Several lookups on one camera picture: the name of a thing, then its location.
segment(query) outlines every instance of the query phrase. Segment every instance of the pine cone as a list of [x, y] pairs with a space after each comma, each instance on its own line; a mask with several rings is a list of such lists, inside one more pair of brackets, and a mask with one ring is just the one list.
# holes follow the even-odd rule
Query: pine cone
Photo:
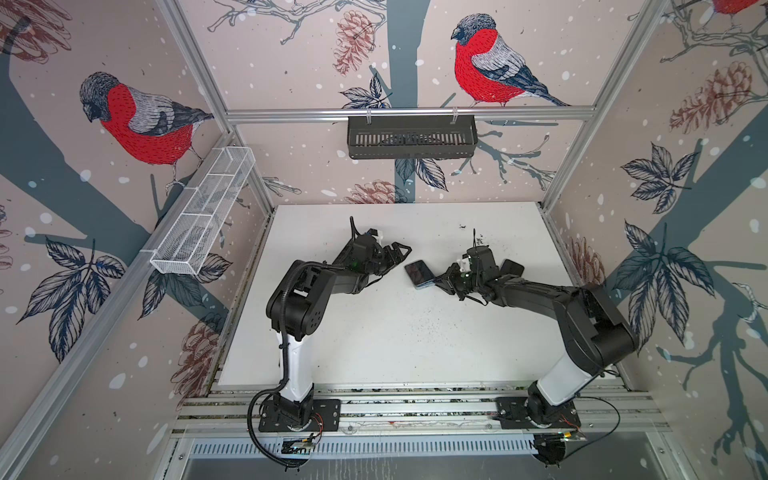
[[362, 12], [352, 10], [344, 13], [344, 19], [336, 27], [336, 50], [333, 67], [345, 77], [350, 69], [356, 71], [368, 60], [373, 50], [373, 24]]
[[406, 201], [402, 191], [384, 180], [374, 180], [372, 184], [355, 185], [351, 197], [344, 197], [348, 204], [401, 204]]
[[672, 111], [670, 131], [682, 127], [684, 134], [711, 123], [722, 123], [749, 97], [752, 86], [752, 68], [742, 61], [735, 61], [728, 68], [715, 71], [694, 95], [680, 104], [680, 110]]
[[599, 285], [605, 281], [605, 268], [600, 255], [595, 253], [592, 247], [587, 247], [586, 238], [581, 238], [581, 244], [571, 238], [569, 253], [582, 282]]
[[181, 409], [185, 399], [202, 392], [218, 345], [219, 335], [203, 321], [195, 323], [184, 337], [179, 359], [181, 368], [170, 378], [177, 384], [174, 392], [181, 394], [177, 409]]
[[0, 2], [0, 41], [5, 41], [22, 18], [29, 26], [18, 34], [11, 54], [24, 61], [45, 63], [59, 48], [71, 50], [71, 38], [62, 20], [72, 17], [52, 0], [3, 0]]

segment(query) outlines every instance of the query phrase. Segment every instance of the bird wing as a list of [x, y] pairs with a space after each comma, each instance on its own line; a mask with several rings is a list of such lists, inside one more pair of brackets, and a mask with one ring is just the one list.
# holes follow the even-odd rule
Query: bird wing
[[136, 113], [128, 127], [142, 135], [159, 136], [172, 131], [174, 124], [174, 103], [164, 95], [145, 94], [128, 87], [136, 104]]
[[525, 66], [525, 59], [509, 48], [501, 35], [486, 53], [472, 56], [472, 64], [483, 76], [500, 82], [514, 77]]

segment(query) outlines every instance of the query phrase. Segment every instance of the black cable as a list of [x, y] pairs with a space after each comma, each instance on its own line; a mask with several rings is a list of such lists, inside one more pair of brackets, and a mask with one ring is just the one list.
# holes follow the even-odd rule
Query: black cable
[[596, 397], [596, 396], [579, 396], [577, 398], [579, 398], [579, 399], [590, 399], [590, 400], [600, 400], [603, 403], [607, 403], [616, 412], [616, 416], [617, 416], [618, 420], [616, 420], [616, 425], [614, 425], [614, 427], [608, 433], [606, 433], [605, 435], [603, 435], [603, 436], [601, 436], [599, 438], [596, 438], [595, 440], [592, 440], [592, 441], [586, 443], [585, 445], [582, 445], [581, 447], [575, 449], [573, 452], [571, 452], [571, 453], [567, 454], [565, 457], [563, 457], [561, 462], [563, 462], [565, 459], [567, 459], [568, 457], [570, 457], [574, 453], [578, 452], [579, 450], [585, 449], [589, 445], [592, 445], [593, 443], [597, 443], [597, 442], [601, 441], [602, 439], [604, 439], [605, 437], [609, 436], [611, 433], [615, 432], [617, 428], [619, 428], [619, 424], [621, 423], [621, 414], [619, 413], [619, 409], [617, 409], [614, 406], [613, 403], [611, 403], [611, 402], [609, 402], [609, 401], [607, 401], [605, 399], [601, 399], [599, 397]]
[[[351, 217], [349, 218], [349, 220], [350, 222], [353, 223], [352, 229], [354, 233], [354, 230], [355, 230], [354, 220], [352, 220]], [[299, 468], [301, 465], [304, 465], [307, 462], [307, 460], [303, 458], [302, 459], [281, 458], [274, 455], [269, 450], [265, 449], [264, 446], [261, 445], [261, 442], [259, 442], [259, 439], [256, 437], [256, 433], [253, 430], [253, 407], [256, 405], [256, 402], [259, 399], [259, 397], [266, 395], [266, 398], [262, 402], [262, 406], [263, 406], [272, 395], [278, 393], [288, 383], [289, 371], [288, 371], [288, 332], [286, 331], [286, 303], [288, 301], [288, 296], [291, 294], [291, 292], [293, 292], [293, 287], [296, 284], [296, 281], [299, 279], [303, 271], [310, 266], [319, 266], [319, 267], [330, 269], [330, 270], [343, 270], [342, 266], [328, 265], [326, 263], [320, 263], [320, 262], [304, 262], [304, 263], [301, 263], [293, 272], [291, 272], [285, 284], [282, 285], [283, 294], [280, 296], [280, 314], [277, 317], [277, 319], [278, 319], [278, 324], [280, 325], [280, 335], [282, 339], [282, 344], [280, 345], [280, 349], [283, 351], [283, 378], [280, 380], [280, 383], [278, 383], [276, 387], [272, 389], [262, 390], [261, 392], [258, 392], [256, 395], [253, 396], [253, 398], [250, 400], [250, 404], [248, 405], [248, 414], [246, 417], [246, 424], [248, 426], [248, 434], [250, 435], [251, 442], [253, 442], [253, 444], [256, 446], [259, 452], [261, 452], [262, 455], [267, 457], [269, 460], [272, 460], [273, 462], [282, 465], [286, 469]]]

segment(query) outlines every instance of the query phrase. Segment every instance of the black mounting plate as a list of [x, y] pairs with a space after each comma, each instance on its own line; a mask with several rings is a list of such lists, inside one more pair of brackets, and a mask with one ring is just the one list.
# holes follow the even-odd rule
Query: black mounting plate
[[[338, 432], [339, 415], [341, 413], [341, 400], [338, 399], [315, 399], [312, 402], [312, 414], [319, 414], [323, 419], [324, 432]], [[289, 432], [296, 433], [288, 428], [285, 419], [275, 408], [274, 402], [268, 402], [264, 406], [265, 416], [261, 417], [259, 422], [259, 432]], [[317, 422], [310, 421], [310, 424], [302, 432], [319, 432], [320, 427]]]
[[[499, 422], [502, 424], [502, 430], [520, 430], [520, 429], [539, 429], [528, 417], [528, 411], [525, 408], [527, 396], [498, 397], [496, 399], [496, 411], [498, 412]], [[563, 404], [562, 416], [570, 423], [581, 426], [581, 420], [578, 418], [578, 412], [571, 400]], [[552, 422], [548, 429], [573, 430], [573, 425], [569, 425], [562, 419]]]

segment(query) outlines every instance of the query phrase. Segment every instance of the bird head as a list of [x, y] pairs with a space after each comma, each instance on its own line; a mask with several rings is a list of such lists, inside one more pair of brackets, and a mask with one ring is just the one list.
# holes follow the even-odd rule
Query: bird head
[[496, 29], [496, 22], [490, 15], [485, 13], [475, 13], [473, 15], [467, 15], [456, 25], [456, 29], [451, 35], [452, 40], [458, 41], [462, 46], [467, 45], [470, 39], [478, 31], [485, 29]]
[[83, 81], [83, 85], [80, 86], [80, 102], [83, 104], [83, 112], [88, 121], [97, 118], [103, 121], [112, 119], [107, 95], [119, 84], [115, 77], [103, 71], [97, 71]]

